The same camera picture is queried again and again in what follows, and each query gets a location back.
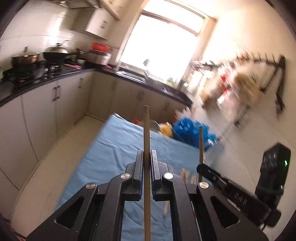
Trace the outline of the lower kitchen cabinets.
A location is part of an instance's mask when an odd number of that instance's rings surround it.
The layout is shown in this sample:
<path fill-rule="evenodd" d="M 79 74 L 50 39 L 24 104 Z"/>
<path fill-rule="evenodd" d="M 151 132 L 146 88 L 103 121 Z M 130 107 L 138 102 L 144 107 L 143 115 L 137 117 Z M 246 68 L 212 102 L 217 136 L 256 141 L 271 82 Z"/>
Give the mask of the lower kitchen cabinets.
<path fill-rule="evenodd" d="M 187 106 L 136 84 L 96 73 L 66 77 L 24 93 L 1 106 L 1 214 L 10 218 L 19 190 L 58 138 L 85 114 L 106 120 L 117 113 L 171 121 Z"/>

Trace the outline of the wooden chopstick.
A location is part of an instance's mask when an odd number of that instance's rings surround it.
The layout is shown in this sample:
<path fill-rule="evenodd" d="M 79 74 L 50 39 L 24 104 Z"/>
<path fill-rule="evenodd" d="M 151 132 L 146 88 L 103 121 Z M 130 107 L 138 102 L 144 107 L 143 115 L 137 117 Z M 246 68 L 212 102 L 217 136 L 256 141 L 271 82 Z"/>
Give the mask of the wooden chopstick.
<path fill-rule="evenodd" d="M 149 106 L 144 106 L 144 240 L 151 240 Z"/>
<path fill-rule="evenodd" d="M 203 126 L 199 126 L 199 165 L 204 162 Z"/>

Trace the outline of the red basin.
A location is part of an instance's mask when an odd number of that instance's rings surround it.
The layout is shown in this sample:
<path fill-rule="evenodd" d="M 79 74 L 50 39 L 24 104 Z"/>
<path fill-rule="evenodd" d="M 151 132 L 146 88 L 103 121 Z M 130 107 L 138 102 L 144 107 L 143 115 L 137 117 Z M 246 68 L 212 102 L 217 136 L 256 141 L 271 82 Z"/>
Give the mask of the red basin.
<path fill-rule="evenodd" d="M 91 49 L 100 52 L 107 52 L 109 50 L 109 47 L 104 44 L 92 42 Z"/>

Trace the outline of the wall hook rack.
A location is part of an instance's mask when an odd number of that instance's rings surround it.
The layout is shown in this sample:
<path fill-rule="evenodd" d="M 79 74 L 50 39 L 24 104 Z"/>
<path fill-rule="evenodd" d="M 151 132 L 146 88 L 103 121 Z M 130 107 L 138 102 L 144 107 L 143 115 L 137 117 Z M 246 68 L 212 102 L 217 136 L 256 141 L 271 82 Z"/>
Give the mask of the wall hook rack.
<path fill-rule="evenodd" d="M 282 99 L 285 84 L 285 56 L 281 55 L 278 60 L 268 60 L 246 55 L 240 60 L 241 65 L 236 68 L 231 77 L 232 89 L 242 106 L 240 114 L 247 114 L 260 98 L 267 94 L 278 73 L 281 77 L 275 91 L 275 105 L 276 113 L 280 114 L 285 107 Z"/>

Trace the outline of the dark cooking pot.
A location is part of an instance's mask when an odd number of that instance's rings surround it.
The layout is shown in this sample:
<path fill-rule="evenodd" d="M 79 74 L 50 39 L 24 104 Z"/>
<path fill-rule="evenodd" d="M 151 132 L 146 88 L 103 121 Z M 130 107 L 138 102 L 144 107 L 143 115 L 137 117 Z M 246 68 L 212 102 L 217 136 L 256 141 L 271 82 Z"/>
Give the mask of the dark cooking pot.
<path fill-rule="evenodd" d="M 33 51 L 26 46 L 22 51 L 11 58 L 11 64 L 15 73 L 19 75 L 33 73 L 40 53 Z"/>

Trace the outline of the black countertop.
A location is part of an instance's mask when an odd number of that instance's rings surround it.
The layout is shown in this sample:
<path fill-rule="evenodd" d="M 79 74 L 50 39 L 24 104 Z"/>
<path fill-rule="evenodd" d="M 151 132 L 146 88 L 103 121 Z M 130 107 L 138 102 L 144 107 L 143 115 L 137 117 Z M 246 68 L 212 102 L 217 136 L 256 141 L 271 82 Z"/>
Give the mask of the black countertop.
<path fill-rule="evenodd" d="M 28 78 L 23 79 L 22 81 L 16 78 L 13 69 L 6 70 L 4 72 L 3 82 L 1 83 L 1 106 L 7 104 L 16 97 L 43 85 L 50 84 L 51 82 L 66 77 L 74 77 L 89 73 L 91 74 L 91 78 L 94 78 L 96 73 L 100 73 L 103 76 L 108 75 L 136 84 L 142 88 L 175 100 L 187 107 L 191 107 L 193 104 L 193 101 L 184 92 L 149 77 L 133 73 L 130 70 L 124 70 L 121 68 L 116 71 L 110 67 L 102 67 L 96 64 L 87 63 L 81 70 L 62 66 L 58 71 L 51 74 L 45 71 L 46 67 L 45 63 L 41 63 L 41 65 L 35 68 Z"/>

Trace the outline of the yellow bag on table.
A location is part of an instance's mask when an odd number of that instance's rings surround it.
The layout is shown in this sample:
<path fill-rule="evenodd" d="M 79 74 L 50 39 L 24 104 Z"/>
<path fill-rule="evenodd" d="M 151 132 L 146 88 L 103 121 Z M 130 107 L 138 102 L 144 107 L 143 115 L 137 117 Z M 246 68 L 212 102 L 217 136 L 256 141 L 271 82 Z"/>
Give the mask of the yellow bag on table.
<path fill-rule="evenodd" d="M 159 125 L 161 134 L 166 136 L 166 137 L 173 137 L 173 131 L 172 131 L 172 126 L 170 123 L 166 122 L 166 123 L 161 123 Z"/>

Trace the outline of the blue table cloth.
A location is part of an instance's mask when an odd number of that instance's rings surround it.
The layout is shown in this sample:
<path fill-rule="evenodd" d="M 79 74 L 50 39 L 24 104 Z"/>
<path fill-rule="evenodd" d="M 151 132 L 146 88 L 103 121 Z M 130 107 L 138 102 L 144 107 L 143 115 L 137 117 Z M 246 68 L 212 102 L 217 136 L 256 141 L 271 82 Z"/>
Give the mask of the blue table cloth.
<path fill-rule="evenodd" d="M 191 145 L 151 132 L 151 149 L 158 159 L 168 165 L 174 174 L 182 168 L 197 173 L 199 149 Z M 95 137 L 86 154 L 70 177 L 59 198 L 56 210 L 85 184 L 109 182 L 125 171 L 127 164 L 135 162 L 137 151 L 143 150 L 143 128 L 111 115 Z M 151 240 L 173 240 L 170 209 L 163 214 L 164 202 L 151 198 Z M 125 202 L 121 240 L 144 240 L 144 200 Z"/>

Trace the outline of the blue plastic bag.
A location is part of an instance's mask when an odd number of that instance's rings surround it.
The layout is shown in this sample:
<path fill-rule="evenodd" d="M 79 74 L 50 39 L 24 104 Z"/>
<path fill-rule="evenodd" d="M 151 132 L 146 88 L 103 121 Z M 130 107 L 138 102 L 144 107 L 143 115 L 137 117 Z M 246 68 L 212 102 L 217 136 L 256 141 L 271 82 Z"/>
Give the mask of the blue plastic bag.
<path fill-rule="evenodd" d="M 187 116 L 173 123 L 173 138 L 177 141 L 199 148 L 199 127 L 202 127 L 203 149 L 204 151 L 207 151 L 209 148 L 215 146 L 215 144 L 217 143 L 216 135 L 214 133 L 209 132 L 209 126 L 205 123 L 201 123 L 199 121 L 192 121 Z"/>

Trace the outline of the window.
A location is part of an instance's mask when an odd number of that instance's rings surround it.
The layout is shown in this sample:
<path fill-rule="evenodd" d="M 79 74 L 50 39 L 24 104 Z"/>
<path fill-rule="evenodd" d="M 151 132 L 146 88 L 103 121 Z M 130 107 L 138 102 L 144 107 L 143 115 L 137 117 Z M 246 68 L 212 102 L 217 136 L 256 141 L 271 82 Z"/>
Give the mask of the window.
<path fill-rule="evenodd" d="M 179 81 L 208 19 L 181 1 L 148 1 L 128 37 L 121 64 L 160 82 Z"/>

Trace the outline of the black wok with lid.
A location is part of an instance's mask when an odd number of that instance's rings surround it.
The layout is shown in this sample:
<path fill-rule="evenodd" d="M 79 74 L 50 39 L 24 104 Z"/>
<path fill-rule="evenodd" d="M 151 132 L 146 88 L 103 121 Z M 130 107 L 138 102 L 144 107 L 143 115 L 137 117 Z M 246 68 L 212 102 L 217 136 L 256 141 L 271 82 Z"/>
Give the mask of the black wok with lid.
<path fill-rule="evenodd" d="M 75 52 L 69 51 L 63 46 L 64 43 L 57 43 L 54 46 L 48 47 L 43 51 L 43 56 L 47 62 L 55 65 L 63 65 L 65 59 Z"/>

